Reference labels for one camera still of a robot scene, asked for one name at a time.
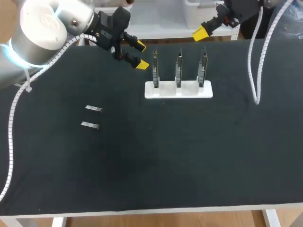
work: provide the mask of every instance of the white container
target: white container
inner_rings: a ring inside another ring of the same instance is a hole
[[[198,29],[201,23],[216,17],[217,4],[224,4],[224,1],[214,0],[182,0],[184,18],[189,29]]]

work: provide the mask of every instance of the metal clip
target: metal clip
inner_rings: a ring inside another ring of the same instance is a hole
[[[152,79],[155,88],[159,88],[159,73],[158,73],[158,59],[157,51],[153,52],[153,66],[152,66]]]
[[[204,47],[204,52],[201,54],[201,59],[199,62],[199,69],[198,69],[198,83],[199,87],[204,87],[204,81],[206,77],[206,67],[207,67],[207,53],[206,48]]]
[[[180,50],[180,53],[177,56],[176,61],[176,84],[177,88],[181,88],[181,82],[182,82],[182,50]]]

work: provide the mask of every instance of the small metal piece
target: small metal piece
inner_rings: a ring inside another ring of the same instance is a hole
[[[180,53],[177,56],[176,61],[176,84],[177,88],[181,87],[182,82],[182,50],[180,50]]]
[[[204,47],[204,52],[201,54],[201,59],[199,62],[199,69],[198,69],[198,82],[199,82],[199,87],[204,87],[204,81],[206,77],[206,68],[207,68],[207,53],[206,53],[206,48]]]
[[[157,51],[153,52],[153,68],[152,68],[152,78],[153,84],[155,88],[159,88],[159,73],[158,73],[158,59],[157,59]]]
[[[82,122],[81,125],[99,130],[99,125],[98,124],[92,124],[92,123],[88,123],[88,122]]]
[[[87,105],[87,106],[85,107],[85,109],[97,111],[97,112],[100,112],[100,113],[102,113],[102,111],[103,111],[102,108],[100,108],[100,107],[95,107],[95,106],[91,106],[91,105]]]
[[[73,27],[78,27],[78,25],[79,25],[79,23],[76,20],[73,20],[71,22],[71,26],[73,26]]]

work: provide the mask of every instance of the white shelf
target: white shelf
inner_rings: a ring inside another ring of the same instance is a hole
[[[131,10],[127,32],[139,39],[171,39],[193,37],[188,29],[180,0],[138,0]],[[234,35],[235,30],[221,26],[213,36]]]

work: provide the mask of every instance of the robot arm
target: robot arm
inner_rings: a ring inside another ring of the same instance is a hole
[[[260,12],[260,7],[272,8],[283,0],[224,0],[224,4],[217,5],[218,16],[201,24],[194,33],[194,39],[199,41],[213,34],[222,24],[236,27],[242,22]]]
[[[124,40],[143,52],[145,46],[125,30],[130,13],[119,7],[113,15],[94,12],[93,0],[27,0],[20,7],[16,31],[8,45],[0,45],[0,89],[24,81],[24,69],[33,75],[63,47],[67,32],[96,38],[96,44],[135,69],[148,63],[121,48]]]

